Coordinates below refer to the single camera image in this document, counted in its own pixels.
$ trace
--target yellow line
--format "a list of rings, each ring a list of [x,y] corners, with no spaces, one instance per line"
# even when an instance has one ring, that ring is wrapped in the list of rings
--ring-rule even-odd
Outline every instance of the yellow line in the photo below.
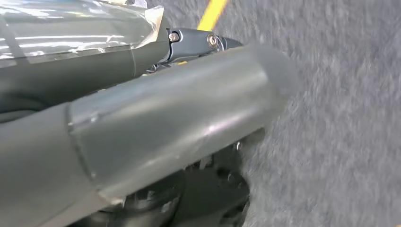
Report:
[[[208,7],[198,25],[198,30],[211,31],[216,25],[228,0],[210,0]]]

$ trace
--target gray carpet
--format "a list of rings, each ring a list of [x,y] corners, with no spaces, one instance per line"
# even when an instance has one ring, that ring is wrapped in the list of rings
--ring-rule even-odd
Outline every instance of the gray carpet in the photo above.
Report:
[[[152,0],[196,27],[206,0]],[[401,224],[401,1],[231,0],[216,31],[270,44],[302,92],[245,151],[248,227]]]

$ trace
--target hex bolt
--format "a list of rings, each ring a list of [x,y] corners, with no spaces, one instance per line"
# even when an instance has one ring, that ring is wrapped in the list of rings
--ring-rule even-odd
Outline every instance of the hex bolt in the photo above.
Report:
[[[208,35],[208,44],[209,47],[211,47],[212,49],[216,49],[217,47],[217,37],[214,34],[209,34]]]
[[[168,34],[168,40],[170,40],[170,42],[177,42],[179,39],[180,36],[175,32]]]

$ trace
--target bolt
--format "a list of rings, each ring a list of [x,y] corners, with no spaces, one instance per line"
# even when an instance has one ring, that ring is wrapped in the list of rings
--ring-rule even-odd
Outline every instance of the bolt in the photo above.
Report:
[[[212,49],[216,49],[217,47],[217,37],[214,34],[209,34],[208,35],[208,44],[209,47]]]
[[[177,42],[179,39],[179,35],[175,32],[168,34],[168,40],[170,40],[170,42]]]
[[[237,151],[241,151],[243,146],[244,146],[244,145],[243,145],[241,142],[237,142],[237,143],[235,144],[235,149],[236,149]]]

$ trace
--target plastic wrap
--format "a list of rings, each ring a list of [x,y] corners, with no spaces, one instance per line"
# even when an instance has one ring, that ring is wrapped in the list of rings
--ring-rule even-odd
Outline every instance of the plastic wrap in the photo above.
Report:
[[[142,47],[157,40],[163,12],[95,0],[2,0],[0,68]]]

